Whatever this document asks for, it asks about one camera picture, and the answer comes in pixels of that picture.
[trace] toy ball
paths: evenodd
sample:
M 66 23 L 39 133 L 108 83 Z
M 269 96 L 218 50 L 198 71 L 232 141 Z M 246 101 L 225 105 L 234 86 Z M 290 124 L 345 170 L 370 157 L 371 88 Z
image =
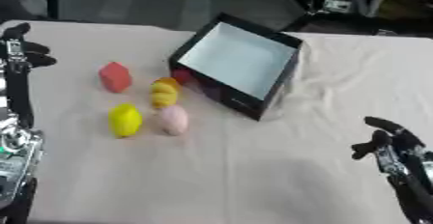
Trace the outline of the toy ball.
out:
M 181 86 L 172 77 L 163 77 L 151 86 L 152 105 L 156 109 L 173 105 L 178 100 Z
M 134 135 L 143 124 L 143 118 L 134 105 L 123 103 L 108 114 L 110 128 L 117 137 Z
M 152 84 L 152 94 L 165 93 L 165 94 L 178 94 L 181 85 L 172 77 L 163 77 L 158 79 Z
M 188 128 L 188 113 L 180 105 L 171 105 L 158 113 L 159 125 L 170 135 L 181 135 Z
M 155 93 L 152 94 L 152 106 L 156 109 L 161 109 L 173 105 L 178 100 L 178 94 Z

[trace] black box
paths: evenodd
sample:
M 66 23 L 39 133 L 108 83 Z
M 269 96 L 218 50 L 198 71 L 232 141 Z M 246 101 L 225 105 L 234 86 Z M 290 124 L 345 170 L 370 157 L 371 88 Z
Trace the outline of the black box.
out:
M 169 68 L 175 77 L 187 74 L 208 97 L 259 121 L 295 70 L 301 44 L 220 14 L 169 58 Z

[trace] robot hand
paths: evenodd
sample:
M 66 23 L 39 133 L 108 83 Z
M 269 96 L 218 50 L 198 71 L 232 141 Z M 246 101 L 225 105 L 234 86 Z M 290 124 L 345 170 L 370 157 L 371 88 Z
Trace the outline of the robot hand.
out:
M 50 66 L 43 45 L 26 42 L 28 23 L 7 29 L 0 37 L 0 223 L 26 223 L 43 155 L 43 134 L 33 127 L 28 74 Z
M 403 126 L 373 117 L 365 123 L 378 129 L 370 142 L 352 146 L 352 158 L 374 154 L 411 223 L 433 223 L 433 153 Z

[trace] sponge cube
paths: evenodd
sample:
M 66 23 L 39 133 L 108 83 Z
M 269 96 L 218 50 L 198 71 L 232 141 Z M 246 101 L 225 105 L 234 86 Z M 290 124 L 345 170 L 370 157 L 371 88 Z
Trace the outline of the sponge cube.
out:
M 103 86 L 110 92 L 121 93 L 131 84 L 130 72 L 119 63 L 111 62 L 100 70 Z

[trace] gray floor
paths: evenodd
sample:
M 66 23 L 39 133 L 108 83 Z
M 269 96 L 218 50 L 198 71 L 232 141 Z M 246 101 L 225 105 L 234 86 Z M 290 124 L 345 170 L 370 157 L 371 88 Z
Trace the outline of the gray floor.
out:
M 23 0 L 34 13 L 41 0 Z M 220 12 L 279 29 L 301 10 L 291 0 L 61 0 L 61 18 L 101 23 L 155 25 L 194 31 Z

